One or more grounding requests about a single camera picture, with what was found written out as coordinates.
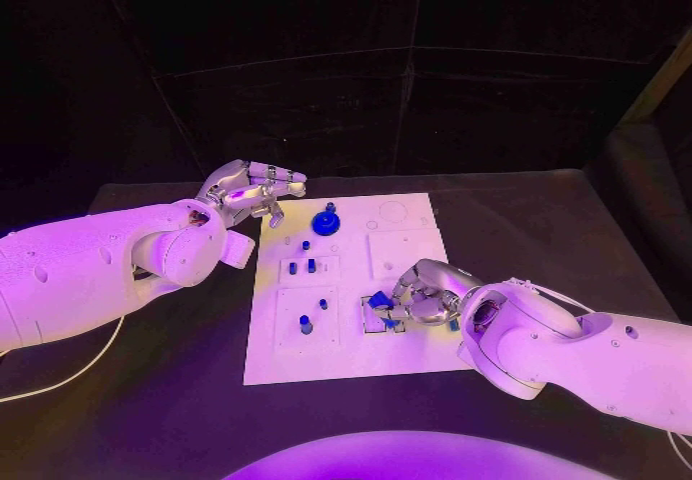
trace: robotic arm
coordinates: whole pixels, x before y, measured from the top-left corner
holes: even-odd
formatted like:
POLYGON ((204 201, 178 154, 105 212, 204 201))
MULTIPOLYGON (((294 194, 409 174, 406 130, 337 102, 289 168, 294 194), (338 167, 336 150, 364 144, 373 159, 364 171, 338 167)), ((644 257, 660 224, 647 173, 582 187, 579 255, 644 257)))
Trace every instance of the robotic arm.
POLYGON ((594 312, 527 281, 483 285, 428 259, 402 275, 392 301, 375 308, 389 321, 458 321, 457 355, 510 395, 530 400, 550 382, 602 413, 692 434, 690 327, 594 312), (575 317, 540 293, 586 314, 575 317))
POLYGON ((282 220, 277 197, 305 176, 240 160, 194 199, 88 215, 0 239, 0 350, 60 340, 196 285, 219 260, 243 268, 253 241, 226 228, 249 215, 282 220))

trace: white board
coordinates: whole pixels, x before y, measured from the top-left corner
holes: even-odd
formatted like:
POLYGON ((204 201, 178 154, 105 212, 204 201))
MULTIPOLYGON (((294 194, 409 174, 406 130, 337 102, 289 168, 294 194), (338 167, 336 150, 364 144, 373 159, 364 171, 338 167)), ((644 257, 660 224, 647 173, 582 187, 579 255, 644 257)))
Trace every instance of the white board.
POLYGON ((262 219, 243 384, 468 369, 457 357, 458 331, 412 322, 396 331, 386 329, 364 304, 377 290, 390 294, 418 259, 447 262, 428 195, 279 204, 281 226, 271 229, 262 219), (327 202, 336 205, 341 225, 321 237, 310 222, 327 202), (314 273, 308 259, 315 260, 314 273), (313 325, 308 335, 300 330, 301 315, 313 325))

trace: black background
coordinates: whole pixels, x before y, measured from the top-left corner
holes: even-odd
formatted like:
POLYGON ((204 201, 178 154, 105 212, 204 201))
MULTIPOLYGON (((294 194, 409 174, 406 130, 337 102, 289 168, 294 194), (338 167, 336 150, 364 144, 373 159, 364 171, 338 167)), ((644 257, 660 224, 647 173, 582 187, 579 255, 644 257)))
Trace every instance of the black background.
POLYGON ((235 157, 313 177, 579 167, 692 17, 646 0, 16 0, 1 18, 7 231, 235 157))

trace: robotic hand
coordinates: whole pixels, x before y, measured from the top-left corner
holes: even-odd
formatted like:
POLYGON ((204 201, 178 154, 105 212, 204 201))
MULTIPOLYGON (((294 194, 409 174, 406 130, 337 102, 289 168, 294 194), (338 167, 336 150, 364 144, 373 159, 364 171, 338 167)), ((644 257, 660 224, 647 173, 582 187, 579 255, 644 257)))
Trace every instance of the robotic hand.
POLYGON ((601 412, 692 434, 690 327, 594 312, 514 278, 483 285, 428 259, 403 273, 392 303, 373 308, 385 320, 435 326, 457 319, 457 355, 509 394, 530 400, 550 382, 601 412), (575 317, 540 293, 586 314, 575 317))
POLYGON ((88 215, 0 239, 0 350, 76 335, 196 285, 219 260, 243 268, 253 241, 226 228, 248 215, 282 220, 277 197, 305 176, 240 160, 196 199, 88 215))

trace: black table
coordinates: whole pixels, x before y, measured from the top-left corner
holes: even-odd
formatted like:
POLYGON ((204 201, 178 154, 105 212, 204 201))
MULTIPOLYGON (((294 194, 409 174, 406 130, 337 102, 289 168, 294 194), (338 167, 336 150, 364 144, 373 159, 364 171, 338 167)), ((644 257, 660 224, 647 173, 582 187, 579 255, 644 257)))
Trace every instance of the black table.
MULTIPOLYGON (((105 185, 91 213, 171 202, 197 188, 105 185)), ((308 181, 313 198, 406 192, 429 192, 450 262, 487 282, 529 278, 597 310, 674 321, 581 171, 308 181)), ((238 231, 256 239, 259 222, 238 231)), ((132 313, 70 384, 0 404, 0 475, 219 478, 289 446, 372 430, 491 438, 621 478, 684 475, 661 431, 602 415, 552 385, 530 402, 473 371, 242 386, 255 259, 245 270, 219 264, 197 287, 132 313)), ((112 329, 10 352, 0 394, 69 376, 112 329)))

